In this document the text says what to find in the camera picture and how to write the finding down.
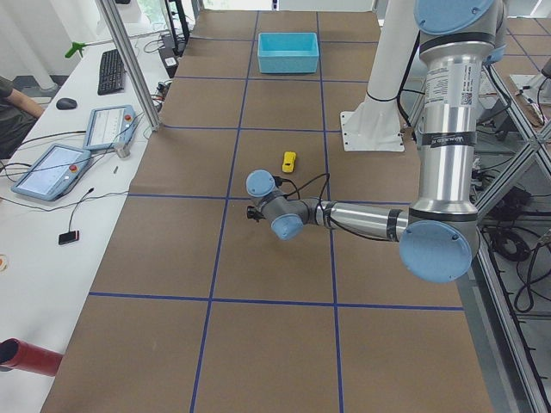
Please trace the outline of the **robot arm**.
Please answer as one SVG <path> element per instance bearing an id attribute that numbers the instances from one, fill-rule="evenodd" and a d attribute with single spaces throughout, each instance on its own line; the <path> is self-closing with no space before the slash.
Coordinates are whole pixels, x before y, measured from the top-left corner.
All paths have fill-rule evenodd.
<path id="1" fill-rule="evenodd" d="M 282 240 L 306 225 L 395 242 L 404 266 L 418 278 L 446 283 L 463 276 L 479 248 L 478 212 L 470 200 L 476 103 L 484 65 L 502 57 L 504 1 L 392 1 L 375 53 L 364 100 L 343 112 L 344 149 L 364 154 L 368 178 L 390 192 L 405 190 L 405 209 L 322 197 L 294 200 L 266 170 L 246 180 L 250 219 L 266 220 Z M 420 169 L 395 165 L 404 150 L 398 104 L 408 66 L 420 58 L 424 81 Z"/>

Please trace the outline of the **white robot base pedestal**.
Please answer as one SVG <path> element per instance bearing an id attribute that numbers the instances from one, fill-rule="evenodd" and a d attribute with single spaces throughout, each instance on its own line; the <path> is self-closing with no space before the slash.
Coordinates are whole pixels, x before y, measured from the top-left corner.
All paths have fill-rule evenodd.
<path id="1" fill-rule="evenodd" d="M 346 151 L 403 151 L 397 99 L 417 32 L 411 1 L 390 1 L 365 98 L 353 112 L 342 112 Z"/>

